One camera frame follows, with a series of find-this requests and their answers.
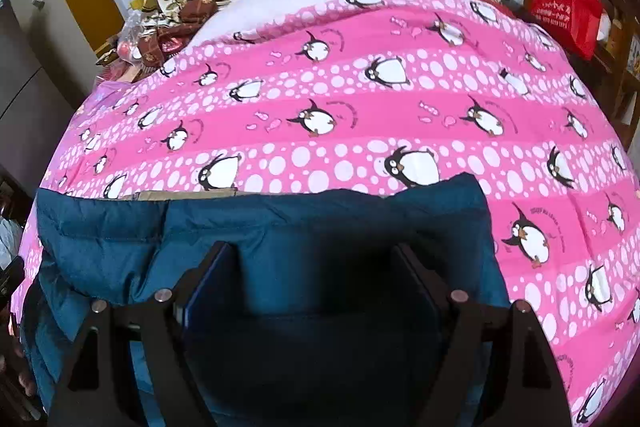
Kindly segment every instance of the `red plastic bag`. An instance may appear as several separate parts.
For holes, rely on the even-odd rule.
[[[531,13],[567,51],[593,56],[602,15],[599,0],[533,0]]]

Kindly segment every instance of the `metal screw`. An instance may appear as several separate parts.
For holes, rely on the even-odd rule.
[[[451,300],[457,303],[467,302],[469,295],[464,290],[453,290],[451,292]]]
[[[529,304],[526,300],[518,299],[516,301],[516,309],[522,313],[529,313],[531,311],[531,304]]]
[[[107,302],[102,299],[98,299],[91,304],[91,311],[94,313],[103,312],[105,309],[107,309]]]
[[[167,302],[173,295],[169,288],[162,288],[154,294],[154,299],[158,302]]]

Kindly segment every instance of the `bed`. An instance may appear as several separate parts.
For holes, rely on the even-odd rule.
[[[562,49],[486,0],[329,0],[215,25],[145,80],[100,84],[41,186],[388,196],[471,172],[510,299],[535,309],[574,422],[596,418],[638,347],[640,189]],[[42,254],[33,210],[20,254],[18,318]]]

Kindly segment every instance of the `penguin print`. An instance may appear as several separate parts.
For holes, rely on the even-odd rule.
[[[613,226],[616,227],[616,229],[620,233],[622,233],[625,231],[625,217],[623,216],[622,208],[620,208],[616,204],[611,203],[608,195],[607,200],[609,201],[609,207],[607,209],[609,217],[607,217],[607,221],[613,223]]]
[[[102,192],[102,197],[105,198],[106,200],[117,200],[126,179],[127,179],[126,174],[121,174],[120,176],[116,176],[104,188],[104,191]]]
[[[502,126],[502,122],[495,118],[492,113],[487,111],[485,108],[482,108],[476,99],[470,96],[471,100],[474,102],[474,105],[469,107],[466,112],[466,116],[460,118],[460,120],[465,120],[469,122],[475,123],[478,128],[482,129],[489,136],[500,136],[504,133],[504,127]]]
[[[461,46],[465,43],[465,35],[462,30],[454,25],[444,22],[438,14],[438,20],[434,21],[428,29],[437,32],[449,46]]]
[[[372,82],[377,82],[385,87],[393,87],[396,84],[410,84],[400,57],[386,58],[384,60],[376,58],[364,70],[364,74]]]
[[[100,139],[100,134],[94,134],[94,136],[92,137],[91,140],[89,140],[89,142],[87,142],[86,147],[84,148],[85,151],[92,151],[96,148],[96,146],[98,145],[98,140]]]
[[[310,39],[302,44],[302,48],[296,55],[305,55],[306,58],[312,62],[321,62],[329,56],[329,44],[319,39],[316,39],[310,31],[307,31]]]
[[[164,140],[160,140],[160,143],[166,144],[167,149],[170,151],[177,151],[187,142],[188,137],[189,133],[182,126],[182,120],[180,120],[178,127],[172,130]]]
[[[215,83],[218,79],[218,74],[211,69],[211,66],[207,64],[207,71],[200,75],[200,77],[194,81],[194,84],[198,84],[199,86],[206,87]]]
[[[524,59],[529,63],[533,69],[540,71],[540,73],[546,72],[546,66],[544,66],[534,55],[528,51],[524,51]]]
[[[198,182],[205,190],[214,188],[229,188],[234,184],[238,174],[239,156],[223,158],[218,155],[205,165],[198,173]]]
[[[577,134],[583,140],[587,138],[589,134],[587,133],[587,128],[568,109],[567,109],[566,121],[567,121],[567,124],[565,125],[565,127],[572,127],[573,130],[575,131],[575,134]]]
[[[485,23],[492,24],[498,22],[498,17],[496,16],[495,11],[492,8],[489,8],[486,4],[477,1],[469,1],[469,7],[471,8],[471,11],[480,17]]]
[[[440,181],[435,155],[430,150],[404,151],[399,147],[385,158],[385,170],[407,188],[426,186]]]
[[[620,147],[618,147],[617,145],[612,145],[611,156],[613,158],[613,162],[615,162],[615,164],[620,168],[620,170],[623,172],[626,171],[625,159],[622,156],[622,151],[620,150]]]
[[[138,120],[138,127],[140,127],[140,129],[144,129],[146,127],[149,127],[152,123],[154,123],[154,121],[158,117],[158,114],[160,114],[160,111],[162,111],[162,107],[156,107],[156,108],[153,108],[153,109],[149,109]]]
[[[602,305],[607,302],[612,302],[611,290],[609,288],[609,280],[607,280],[607,272],[604,269],[604,264],[595,270],[589,267],[589,276],[587,277],[587,284],[584,286],[584,295],[587,297],[587,301],[596,306],[599,312],[602,311]]]
[[[510,247],[518,247],[531,261],[533,268],[539,268],[549,259],[549,243],[540,228],[527,219],[523,211],[513,203],[518,211],[518,219],[511,225],[511,237],[502,242]]]
[[[345,0],[348,4],[357,6],[358,8],[369,8],[371,6],[382,6],[382,0]]]
[[[583,100],[587,98],[587,93],[584,92],[584,87],[581,81],[578,80],[577,77],[575,76],[569,77],[569,88],[571,89],[572,93],[578,98],[581,98]]]
[[[330,133],[337,125],[335,118],[324,109],[320,109],[316,102],[309,99],[311,107],[300,112],[297,118],[287,118],[287,121],[299,123],[311,138]]]
[[[505,68],[502,68],[499,74],[519,95],[525,96],[529,94],[529,87],[519,76],[509,73]]]
[[[549,174],[551,174],[551,177],[559,184],[567,188],[574,188],[574,176],[569,170],[569,165],[567,165],[564,155],[556,146],[554,146],[549,153],[549,159],[546,161],[546,169],[549,171]]]
[[[578,411],[578,416],[575,417],[575,421],[577,423],[587,423],[589,418],[595,414],[595,412],[600,407],[600,401],[602,400],[602,393],[604,391],[604,383],[606,379],[602,379],[602,381],[593,389],[589,391],[587,395],[587,399],[580,407]]]
[[[260,96],[260,88],[262,87],[261,80],[247,80],[234,87],[229,91],[229,97],[236,100],[236,102],[242,102],[249,98],[258,98]]]
[[[638,288],[636,288],[636,293],[638,294],[638,297],[634,301],[634,307],[631,310],[631,313],[629,313],[629,316],[626,318],[629,321],[633,321],[634,324],[638,324],[638,322],[640,322],[640,290]]]

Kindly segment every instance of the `blue down jacket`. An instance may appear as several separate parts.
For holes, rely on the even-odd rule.
[[[410,424],[446,346],[437,325],[418,343],[399,327],[402,307],[384,297],[393,245],[408,243],[450,288],[509,305],[486,200],[469,174],[388,198],[330,190],[98,201],[41,189],[37,210],[46,251],[21,340],[47,408],[92,299],[145,301],[215,241],[238,250],[243,313],[212,317],[186,354],[221,427]],[[149,424],[161,426],[142,346],[131,350]],[[480,350],[467,415],[486,361]]]

